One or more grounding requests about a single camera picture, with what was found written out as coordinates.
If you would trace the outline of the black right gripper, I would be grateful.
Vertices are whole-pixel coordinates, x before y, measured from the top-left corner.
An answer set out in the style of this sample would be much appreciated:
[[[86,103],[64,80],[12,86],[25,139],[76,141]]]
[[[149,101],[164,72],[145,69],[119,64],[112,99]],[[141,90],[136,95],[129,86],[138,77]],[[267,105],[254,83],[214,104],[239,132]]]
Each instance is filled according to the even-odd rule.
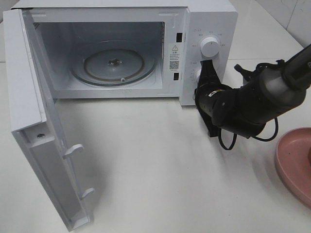
[[[211,59],[203,60],[200,64],[195,104],[207,127],[208,135],[217,137],[222,129],[242,136],[243,89],[220,83]]]

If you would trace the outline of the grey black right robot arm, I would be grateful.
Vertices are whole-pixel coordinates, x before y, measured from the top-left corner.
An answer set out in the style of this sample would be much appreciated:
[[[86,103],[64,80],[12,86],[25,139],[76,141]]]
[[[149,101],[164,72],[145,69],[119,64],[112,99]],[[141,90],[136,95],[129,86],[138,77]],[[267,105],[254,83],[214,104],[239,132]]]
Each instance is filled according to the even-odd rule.
[[[234,69],[245,80],[240,88],[221,83],[212,60],[201,61],[195,105],[212,137],[220,129],[255,137],[268,121],[301,105],[311,85],[311,48],[288,61],[259,63],[254,71]]]

